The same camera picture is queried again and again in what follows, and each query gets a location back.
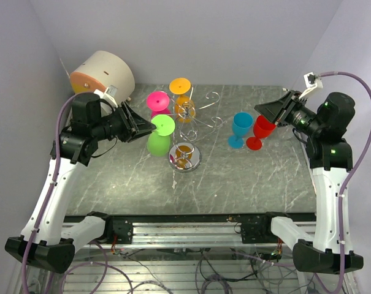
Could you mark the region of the red plastic wine glass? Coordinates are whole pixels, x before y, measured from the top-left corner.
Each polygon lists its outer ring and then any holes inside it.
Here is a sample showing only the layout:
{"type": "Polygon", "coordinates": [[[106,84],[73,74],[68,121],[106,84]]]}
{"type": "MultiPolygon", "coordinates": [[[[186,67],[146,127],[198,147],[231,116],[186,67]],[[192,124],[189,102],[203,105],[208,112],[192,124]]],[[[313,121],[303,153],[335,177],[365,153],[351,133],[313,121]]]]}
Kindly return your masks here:
{"type": "Polygon", "coordinates": [[[267,138],[275,130],[276,125],[269,122],[263,115],[259,115],[253,126],[253,136],[246,140],[248,149],[257,151],[262,148],[262,139],[267,138]]]}

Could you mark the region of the green plastic wine glass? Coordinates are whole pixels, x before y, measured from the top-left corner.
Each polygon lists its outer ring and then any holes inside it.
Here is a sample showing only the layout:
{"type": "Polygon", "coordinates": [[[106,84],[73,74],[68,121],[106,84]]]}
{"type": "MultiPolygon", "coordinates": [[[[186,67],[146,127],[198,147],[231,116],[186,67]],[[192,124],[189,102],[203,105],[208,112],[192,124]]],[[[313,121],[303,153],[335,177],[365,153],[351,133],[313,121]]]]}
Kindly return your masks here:
{"type": "Polygon", "coordinates": [[[148,138],[147,149],[152,156],[164,156],[170,150],[170,136],[175,130],[175,122],[169,115],[156,115],[151,122],[156,129],[148,138]]]}

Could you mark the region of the blue plastic wine glass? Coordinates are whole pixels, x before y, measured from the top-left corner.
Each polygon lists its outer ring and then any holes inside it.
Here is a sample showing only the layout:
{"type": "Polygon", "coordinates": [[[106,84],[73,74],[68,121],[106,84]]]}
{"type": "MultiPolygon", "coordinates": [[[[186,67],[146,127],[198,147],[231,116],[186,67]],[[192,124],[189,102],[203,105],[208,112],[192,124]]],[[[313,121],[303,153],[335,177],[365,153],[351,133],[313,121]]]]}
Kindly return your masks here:
{"type": "Polygon", "coordinates": [[[244,136],[249,133],[253,125],[253,117],[247,112],[236,113],[232,120],[232,133],[228,138],[231,148],[240,149],[244,145],[244,136]]]}

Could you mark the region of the clear wine glass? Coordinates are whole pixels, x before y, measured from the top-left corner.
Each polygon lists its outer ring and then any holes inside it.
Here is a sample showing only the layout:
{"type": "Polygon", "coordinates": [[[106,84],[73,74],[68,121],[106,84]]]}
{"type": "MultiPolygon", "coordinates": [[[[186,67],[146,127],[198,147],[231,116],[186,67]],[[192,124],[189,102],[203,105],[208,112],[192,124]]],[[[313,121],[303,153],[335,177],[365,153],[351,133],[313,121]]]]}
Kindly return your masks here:
{"type": "Polygon", "coordinates": [[[291,126],[278,127],[275,131],[276,136],[280,140],[295,139],[293,128],[291,126]]]}

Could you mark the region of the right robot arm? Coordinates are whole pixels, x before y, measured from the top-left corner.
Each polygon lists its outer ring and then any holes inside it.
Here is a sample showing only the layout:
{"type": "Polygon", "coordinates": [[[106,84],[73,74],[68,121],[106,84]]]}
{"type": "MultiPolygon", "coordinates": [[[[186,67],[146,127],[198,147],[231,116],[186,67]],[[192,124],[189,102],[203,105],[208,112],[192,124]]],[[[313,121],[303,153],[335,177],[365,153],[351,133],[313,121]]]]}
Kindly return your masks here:
{"type": "Polygon", "coordinates": [[[278,237],[293,252],[296,270],[339,274],[360,270],[364,258],[355,254],[348,222],[348,190],[343,182],[353,171],[353,152],[343,138],[355,114],[354,100],[341,92],[330,93],[316,112],[305,106],[300,92],[289,91],[255,110],[278,127],[292,126],[307,136],[305,151],[316,190],[316,228],[310,236],[284,215],[259,228],[270,243],[278,237]]]}

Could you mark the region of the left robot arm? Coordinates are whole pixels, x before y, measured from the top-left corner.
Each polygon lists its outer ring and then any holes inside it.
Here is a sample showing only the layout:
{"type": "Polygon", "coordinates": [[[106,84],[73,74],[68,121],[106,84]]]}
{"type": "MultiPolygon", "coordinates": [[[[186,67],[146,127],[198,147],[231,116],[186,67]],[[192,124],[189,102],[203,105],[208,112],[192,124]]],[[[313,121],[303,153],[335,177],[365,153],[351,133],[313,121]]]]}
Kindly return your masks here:
{"type": "Polygon", "coordinates": [[[73,186],[86,170],[99,141],[130,143],[151,134],[156,126],[123,102],[101,115],[109,101],[93,92],[72,96],[62,107],[71,108],[70,125],[56,123],[48,176],[34,211],[20,236],[8,238],[5,250],[24,266],[64,273],[83,246],[92,241],[108,243],[114,235],[113,217],[90,212],[70,229],[63,229],[73,186]]]}

